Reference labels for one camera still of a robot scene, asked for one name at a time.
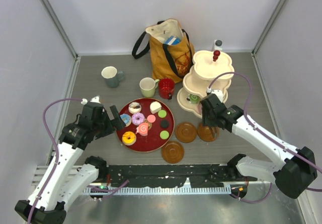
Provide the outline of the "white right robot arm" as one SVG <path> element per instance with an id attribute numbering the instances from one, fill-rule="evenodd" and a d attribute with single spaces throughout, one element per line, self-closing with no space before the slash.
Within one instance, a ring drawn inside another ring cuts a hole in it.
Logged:
<path id="1" fill-rule="evenodd" d="M 317 178 L 315 156 L 308 147 L 297 148 L 273 135 L 255 122 L 242 108 L 227 108 L 215 93 L 201 100 L 202 122 L 233 133 L 257 148 L 270 161 L 254 160 L 238 154 L 227 168 L 228 176 L 239 180 L 255 177 L 275 184 L 286 196 L 296 199 Z"/>

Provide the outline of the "black sandwich cookie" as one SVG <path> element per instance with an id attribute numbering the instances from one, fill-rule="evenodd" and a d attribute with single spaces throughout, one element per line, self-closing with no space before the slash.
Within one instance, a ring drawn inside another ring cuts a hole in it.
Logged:
<path id="1" fill-rule="evenodd" d="M 162 120 L 160 122 L 160 127 L 163 129 L 167 129 L 169 127 L 169 122 L 167 120 Z"/>

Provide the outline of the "green swirl roll cake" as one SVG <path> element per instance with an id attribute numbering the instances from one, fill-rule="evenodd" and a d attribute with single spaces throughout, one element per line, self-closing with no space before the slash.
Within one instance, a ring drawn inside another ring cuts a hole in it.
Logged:
<path id="1" fill-rule="evenodd" d="M 190 94 L 189 99 L 190 99 L 190 103 L 194 105 L 197 105 L 200 102 L 200 97 L 197 95 Z"/>

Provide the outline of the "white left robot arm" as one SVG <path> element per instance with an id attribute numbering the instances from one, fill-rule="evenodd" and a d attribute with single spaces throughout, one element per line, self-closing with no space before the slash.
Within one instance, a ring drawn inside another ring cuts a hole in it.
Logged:
<path id="1" fill-rule="evenodd" d="M 101 157 L 88 157 L 72 179 L 67 177 L 76 160 L 93 140 L 125 128 L 116 106 L 110 107 L 110 119 L 103 104 L 91 100 L 84 103 L 76 121 L 66 125 L 55 142 L 55 155 L 35 191 L 19 200 L 15 211 L 27 223 L 63 223 L 68 209 L 80 193 L 93 181 L 103 182 L 108 175 L 107 162 Z"/>

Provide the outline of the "white cake slice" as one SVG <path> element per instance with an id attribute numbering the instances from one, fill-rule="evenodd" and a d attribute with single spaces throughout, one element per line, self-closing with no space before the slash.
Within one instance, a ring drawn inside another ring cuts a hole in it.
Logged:
<path id="1" fill-rule="evenodd" d="M 155 113 L 159 112 L 162 109 L 162 105 L 161 105 L 160 102 L 154 101 L 154 102 L 152 102 L 150 104 L 150 107 L 149 108 L 150 108 L 150 112 L 152 114 L 155 114 Z"/>

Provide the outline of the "pink sandwich cookie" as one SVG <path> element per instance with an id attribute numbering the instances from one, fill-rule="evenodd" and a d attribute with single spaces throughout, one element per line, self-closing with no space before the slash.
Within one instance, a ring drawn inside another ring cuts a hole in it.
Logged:
<path id="1" fill-rule="evenodd" d="M 148 115 L 146 119 L 149 123 L 154 123 L 156 121 L 156 117 L 153 114 Z"/>

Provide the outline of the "pink swirl roll cake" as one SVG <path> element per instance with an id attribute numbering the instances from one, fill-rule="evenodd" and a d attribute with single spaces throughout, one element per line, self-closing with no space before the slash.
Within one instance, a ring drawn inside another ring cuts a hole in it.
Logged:
<path id="1" fill-rule="evenodd" d="M 149 130 L 149 125 L 148 125 L 148 123 L 144 122 L 144 123 L 141 123 L 136 128 L 136 134 L 140 134 L 141 136 L 147 136 L 148 130 Z"/>

